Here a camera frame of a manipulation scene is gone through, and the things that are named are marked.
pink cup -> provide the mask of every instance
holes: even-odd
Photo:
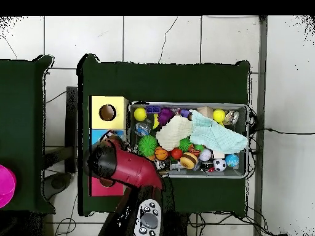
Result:
[[[11,201],[16,184],[17,180],[13,172],[0,165],[0,208]]]

green spiky ball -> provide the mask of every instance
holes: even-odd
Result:
[[[158,146],[158,141],[153,136],[143,136],[138,144],[138,149],[141,155],[151,157]]]
[[[180,140],[180,145],[178,146],[178,148],[183,152],[187,152],[190,145],[191,142],[189,141],[189,138],[183,138],[182,140]]]
[[[200,150],[201,152],[204,150],[204,146],[203,145],[194,145],[194,148],[197,150]]]

soccer ball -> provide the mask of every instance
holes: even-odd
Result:
[[[215,171],[222,172],[224,169],[226,169],[226,162],[224,159],[215,159],[213,161],[213,166]]]

rubber ball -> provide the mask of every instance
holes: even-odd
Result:
[[[239,157],[234,154],[227,155],[225,158],[225,162],[228,167],[236,167],[239,164]]]

blue block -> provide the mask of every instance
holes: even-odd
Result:
[[[92,144],[96,143],[108,130],[92,130]],[[122,130],[114,130],[119,136],[124,132]]]

